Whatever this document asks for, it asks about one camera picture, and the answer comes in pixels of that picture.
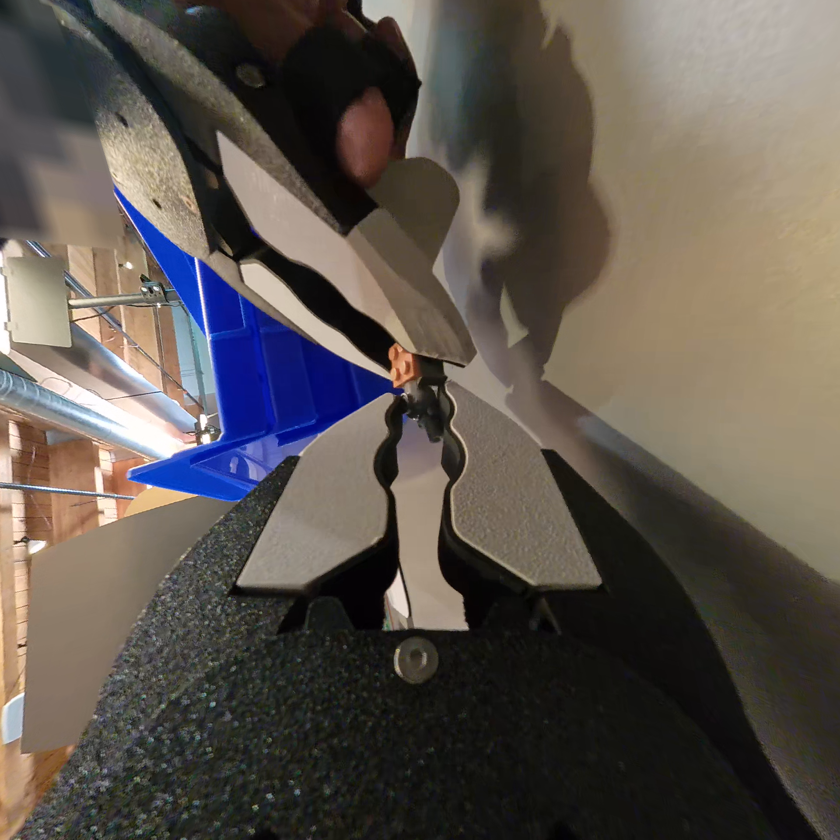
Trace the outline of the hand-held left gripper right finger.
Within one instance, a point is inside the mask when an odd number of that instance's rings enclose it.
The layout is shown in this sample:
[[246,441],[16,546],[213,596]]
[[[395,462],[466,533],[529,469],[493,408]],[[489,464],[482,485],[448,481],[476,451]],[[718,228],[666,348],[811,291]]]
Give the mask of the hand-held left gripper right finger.
[[442,467],[455,550],[516,591],[595,590],[602,577],[537,441],[459,384],[447,384]]

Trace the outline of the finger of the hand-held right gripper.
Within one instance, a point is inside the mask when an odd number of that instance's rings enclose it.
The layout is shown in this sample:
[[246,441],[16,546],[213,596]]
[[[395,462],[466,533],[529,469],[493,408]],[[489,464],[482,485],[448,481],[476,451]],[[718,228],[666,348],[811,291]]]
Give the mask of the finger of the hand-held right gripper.
[[375,363],[341,331],[309,309],[299,296],[269,268],[247,260],[239,268],[248,289],[284,316],[312,342],[384,380],[391,381],[390,363]]
[[348,234],[338,234],[236,145],[224,136],[217,143],[225,181],[268,246],[239,266],[252,259],[269,268],[377,364],[389,363],[395,343],[442,362],[472,361],[475,346],[435,276],[436,260],[415,246],[384,205]]

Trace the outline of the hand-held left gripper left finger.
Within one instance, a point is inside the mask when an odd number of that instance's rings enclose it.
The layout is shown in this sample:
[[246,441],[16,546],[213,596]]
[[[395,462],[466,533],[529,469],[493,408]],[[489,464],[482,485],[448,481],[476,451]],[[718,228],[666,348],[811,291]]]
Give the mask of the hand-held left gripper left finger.
[[386,534],[389,502],[375,457],[393,395],[381,395],[307,446],[241,571],[245,592],[313,592]]

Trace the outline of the blue plastic bin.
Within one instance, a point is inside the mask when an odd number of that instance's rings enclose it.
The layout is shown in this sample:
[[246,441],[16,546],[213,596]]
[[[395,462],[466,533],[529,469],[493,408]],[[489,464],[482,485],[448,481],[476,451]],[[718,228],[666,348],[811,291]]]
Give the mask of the blue plastic bin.
[[120,192],[122,209],[207,343],[217,403],[210,444],[134,467],[132,481],[236,501],[310,438],[383,394],[378,374],[302,338],[158,231]]

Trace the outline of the small grey brick model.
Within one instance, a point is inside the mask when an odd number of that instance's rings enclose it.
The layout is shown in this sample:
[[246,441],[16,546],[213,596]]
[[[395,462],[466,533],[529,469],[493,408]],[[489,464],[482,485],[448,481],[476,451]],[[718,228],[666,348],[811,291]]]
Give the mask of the small grey brick model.
[[401,392],[385,411],[388,438],[396,439],[402,418],[408,417],[423,429],[431,443],[441,442],[452,413],[443,362],[411,353],[397,343],[390,348],[388,358],[392,385]]

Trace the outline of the person's right hand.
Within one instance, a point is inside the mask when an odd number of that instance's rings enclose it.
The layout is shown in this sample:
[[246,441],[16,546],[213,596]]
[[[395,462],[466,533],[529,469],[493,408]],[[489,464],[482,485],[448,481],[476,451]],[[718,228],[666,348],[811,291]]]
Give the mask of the person's right hand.
[[421,81],[392,17],[361,2],[177,2],[227,15],[275,71],[313,152],[368,190],[405,156]]

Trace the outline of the dark grey divider panel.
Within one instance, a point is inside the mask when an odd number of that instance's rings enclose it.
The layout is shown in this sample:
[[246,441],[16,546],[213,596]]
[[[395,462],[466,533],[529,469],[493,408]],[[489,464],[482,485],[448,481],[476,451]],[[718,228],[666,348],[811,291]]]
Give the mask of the dark grey divider panel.
[[233,502],[191,497],[37,553],[30,571],[22,753],[78,742],[160,583]]

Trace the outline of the white ceiling access point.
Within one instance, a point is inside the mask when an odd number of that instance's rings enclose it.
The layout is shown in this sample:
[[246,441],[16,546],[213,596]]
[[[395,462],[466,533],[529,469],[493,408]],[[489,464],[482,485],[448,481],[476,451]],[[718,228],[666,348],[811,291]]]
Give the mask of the white ceiling access point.
[[15,343],[72,345],[65,269],[52,257],[11,257],[4,265],[8,327]]

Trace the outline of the silver flexible duct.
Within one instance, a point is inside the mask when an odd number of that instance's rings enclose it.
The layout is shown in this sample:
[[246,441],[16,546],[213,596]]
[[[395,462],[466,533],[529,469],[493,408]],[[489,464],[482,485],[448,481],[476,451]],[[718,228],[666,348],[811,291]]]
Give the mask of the silver flexible duct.
[[142,433],[73,402],[24,377],[1,370],[1,406],[100,444],[124,448],[151,460],[166,459],[180,450],[168,436]]

